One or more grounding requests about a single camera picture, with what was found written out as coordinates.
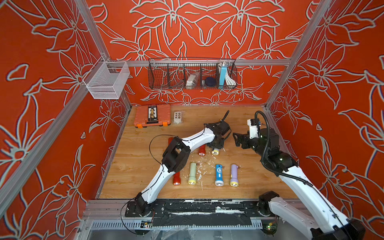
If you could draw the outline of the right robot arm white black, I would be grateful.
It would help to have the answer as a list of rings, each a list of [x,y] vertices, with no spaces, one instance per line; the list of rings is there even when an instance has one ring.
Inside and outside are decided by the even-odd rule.
[[[234,133],[235,144],[251,149],[261,156],[262,166],[279,177],[296,194],[309,211],[303,213],[273,191],[259,196],[257,210],[260,215],[275,215],[293,226],[309,240],[362,240],[366,229],[357,220],[350,220],[338,210],[308,179],[298,162],[280,149],[279,136],[268,121],[261,128],[259,117],[267,116],[257,111],[248,120],[246,134]]]

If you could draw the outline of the purple flashlight back row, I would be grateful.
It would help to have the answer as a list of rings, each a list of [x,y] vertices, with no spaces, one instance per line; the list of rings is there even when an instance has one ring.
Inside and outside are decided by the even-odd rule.
[[[219,153],[220,153],[220,150],[217,149],[217,148],[214,148],[214,149],[212,150],[212,154],[215,155],[215,156],[219,155]]]

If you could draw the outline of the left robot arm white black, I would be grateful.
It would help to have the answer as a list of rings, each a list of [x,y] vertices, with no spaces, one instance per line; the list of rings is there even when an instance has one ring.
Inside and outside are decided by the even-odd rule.
[[[175,136],[162,155],[160,167],[150,183],[134,198],[136,211],[145,215],[154,203],[160,191],[168,180],[180,172],[187,164],[191,152],[207,145],[213,150],[221,150],[225,141],[232,132],[231,127],[225,122],[230,111],[215,123],[204,124],[203,130],[186,137]]]

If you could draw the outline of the green flashlight front row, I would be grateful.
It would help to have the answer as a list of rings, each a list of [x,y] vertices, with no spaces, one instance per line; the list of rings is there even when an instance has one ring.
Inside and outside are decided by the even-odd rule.
[[[190,172],[189,172],[189,179],[188,179],[188,184],[189,185],[195,185],[197,183],[196,168],[197,168],[197,164],[195,162],[191,162],[191,164],[190,164]]]

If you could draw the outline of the blue flashlight front row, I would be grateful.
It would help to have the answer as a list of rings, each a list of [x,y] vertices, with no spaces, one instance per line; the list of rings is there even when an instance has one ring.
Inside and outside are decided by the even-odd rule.
[[[221,187],[224,185],[224,180],[223,180],[223,166],[220,164],[216,164],[216,180],[215,180],[215,185],[217,187]]]

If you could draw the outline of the red flashlight front row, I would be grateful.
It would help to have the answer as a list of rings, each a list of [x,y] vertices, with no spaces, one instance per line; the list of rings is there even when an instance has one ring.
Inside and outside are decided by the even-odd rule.
[[[180,172],[175,173],[173,176],[173,185],[174,186],[179,186],[181,184],[181,177],[180,177]]]

